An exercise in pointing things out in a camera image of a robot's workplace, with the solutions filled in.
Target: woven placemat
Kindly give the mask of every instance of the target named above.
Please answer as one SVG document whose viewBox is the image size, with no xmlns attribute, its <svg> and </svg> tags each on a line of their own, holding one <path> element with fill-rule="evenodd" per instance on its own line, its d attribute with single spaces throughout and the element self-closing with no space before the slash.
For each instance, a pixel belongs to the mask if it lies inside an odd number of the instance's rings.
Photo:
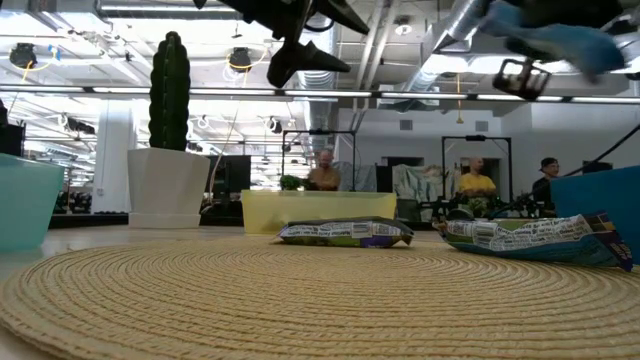
<svg viewBox="0 0 640 360">
<path fill-rule="evenodd" d="M 68 359 L 638 358 L 640 276 L 420 242 L 155 242 L 15 274 L 0 320 Z"/>
</svg>

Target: column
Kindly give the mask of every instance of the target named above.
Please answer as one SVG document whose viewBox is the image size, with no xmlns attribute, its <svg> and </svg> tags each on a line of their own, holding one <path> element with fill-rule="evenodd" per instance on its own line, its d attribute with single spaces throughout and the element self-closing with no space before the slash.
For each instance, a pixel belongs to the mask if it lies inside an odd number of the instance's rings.
<svg viewBox="0 0 640 360">
<path fill-rule="evenodd" d="M 92 213 L 131 210 L 127 152 L 137 145 L 137 122 L 131 105 L 122 100 L 101 102 Z"/>
</svg>

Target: translucent yellow bin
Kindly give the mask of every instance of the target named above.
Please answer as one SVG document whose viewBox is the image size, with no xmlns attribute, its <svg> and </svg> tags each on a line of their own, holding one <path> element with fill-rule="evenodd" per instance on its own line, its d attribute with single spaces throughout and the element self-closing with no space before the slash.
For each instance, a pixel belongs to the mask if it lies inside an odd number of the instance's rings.
<svg viewBox="0 0 640 360">
<path fill-rule="evenodd" d="M 322 191 L 242 191 L 247 234 L 276 235 L 290 221 L 381 216 L 393 219 L 396 195 Z"/>
</svg>

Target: ceiling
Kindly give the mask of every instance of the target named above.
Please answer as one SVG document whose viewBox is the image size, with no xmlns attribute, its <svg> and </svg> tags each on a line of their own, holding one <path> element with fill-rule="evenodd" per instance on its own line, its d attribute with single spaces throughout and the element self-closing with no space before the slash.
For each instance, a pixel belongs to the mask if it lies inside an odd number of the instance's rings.
<svg viewBox="0 0 640 360">
<path fill-rule="evenodd" d="M 350 0 L 350 4 L 367 21 L 376 9 L 377 0 Z M 425 33 L 429 24 L 435 24 L 447 17 L 452 0 L 405 0 L 397 9 L 397 16 L 404 17 L 411 26 L 411 32 L 400 35 L 395 25 L 390 25 L 388 39 L 384 45 L 379 66 L 372 77 L 372 88 L 380 85 L 405 83 L 423 64 L 421 46 L 425 41 Z M 103 0 L 102 6 L 112 9 L 118 6 L 190 6 L 191 1 L 165 0 Z M 177 31 L 182 37 L 191 61 L 192 87 L 246 87 L 270 88 L 266 81 L 266 72 L 272 55 L 281 47 L 282 42 L 272 39 L 271 32 L 259 24 L 247 24 L 238 21 L 237 15 L 231 12 L 216 13 L 217 19 L 189 19 L 190 12 L 172 13 L 170 16 L 159 16 L 158 13 L 145 12 L 132 17 L 133 11 L 114 10 L 108 16 L 98 16 L 94 2 L 78 2 L 73 0 L 44 1 L 42 11 L 26 12 L 27 0 L 4 0 L 3 12 L 0 15 L 0 71 L 3 84 L 28 85 L 70 85 L 70 86 L 140 86 L 148 87 L 149 74 L 152 69 L 152 57 L 157 44 L 169 31 Z M 383 11 L 380 30 L 387 21 Z M 344 62 L 352 66 L 348 73 L 337 75 L 335 87 L 353 89 L 357 85 L 357 74 L 362 65 L 362 53 L 365 49 L 365 37 L 342 26 L 335 27 L 336 44 L 334 53 Z M 373 52 L 380 45 L 381 39 L 374 41 Z M 9 54 L 16 43 L 32 43 L 38 57 L 38 65 L 25 73 L 9 61 Z M 252 70 L 245 75 L 230 70 L 227 58 L 234 48 L 249 49 L 253 61 Z M 60 59 L 57 60 L 51 49 L 57 49 Z M 506 56 L 500 41 L 476 35 L 470 53 L 461 54 L 465 60 L 475 60 L 481 56 Z M 437 77 L 433 89 L 441 92 L 474 92 L 494 93 L 491 86 L 492 75 L 487 73 L 463 72 L 457 75 Z M 289 88 L 301 86 L 297 77 L 287 84 Z M 586 85 L 580 76 L 559 75 L 552 79 L 548 93 L 551 95 L 615 95 L 628 88 L 628 80 L 623 75 L 608 75 L 597 85 Z M 31 93 L 0 92 L 0 97 L 8 108 L 11 107 L 12 122 L 25 121 L 28 125 L 27 136 L 34 141 L 51 144 L 52 147 L 67 152 L 76 152 L 89 160 L 94 156 L 95 136 L 81 135 L 84 141 L 76 141 L 78 134 L 73 134 L 61 126 L 65 116 L 80 120 L 99 131 L 101 108 L 104 97 L 87 97 L 82 94 L 43 96 Z M 352 114 L 352 101 L 341 100 L 339 112 L 335 112 L 334 121 L 329 121 L 333 128 L 349 126 Z M 146 123 L 149 102 L 144 99 L 131 100 L 134 117 L 139 121 L 138 134 L 140 146 L 145 146 L 148 138 Z M 438 117 L 457 118 L 459 104 L 457 101 L 439 101 L 427 110 L 411 111 L 399 115 L 393 110 L 374 108 L 363 119 L 363 135 L 367 132 L 377 134 L 389 133 L 397 127 L 397 120 L 424 119 Z M 513 109 L 512 103 L 471 102 L 463 105 L 464 111 L 487 110 L 492 119 Z M 191 140 L 208 143 L 211 153 L 222 151 L 224 142 L 230 137 L 231 143 L 225 148 L 227 154 L 277 154 L 278 143 L 282 141 L 279 134 L 269 130 L 271 119 L 281 121 L 289 130 L 305 130 L 310 124 L 309 104 L 307 101 L 234 101 L 196 99 L 189 105 L 191 119 Z M 470 112 L 469 117 L 477 114 Z M 446 128 L 420 127 L 411 135 L 393 131 L 393 136 L 421 136 L 433 132 L 446 132 Z M 291 156 L 309 155 L 306 146 L 308 138 L 303 136 L 302 145 L 292 149 Z M 247 145 L 238 145 L 245 141 Z"/>
</svg>

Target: blue bowl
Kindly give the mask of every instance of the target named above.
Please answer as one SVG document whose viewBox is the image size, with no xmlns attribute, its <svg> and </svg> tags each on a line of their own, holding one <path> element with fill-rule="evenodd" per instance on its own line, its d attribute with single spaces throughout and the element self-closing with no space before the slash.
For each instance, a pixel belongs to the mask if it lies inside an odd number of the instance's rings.
<svg viewBox="0 0 640 360">
<path fill-rule="evenodd" d="M 0 252 L 42 245 L 64 168 L 0 154 Z"/>
</svg>

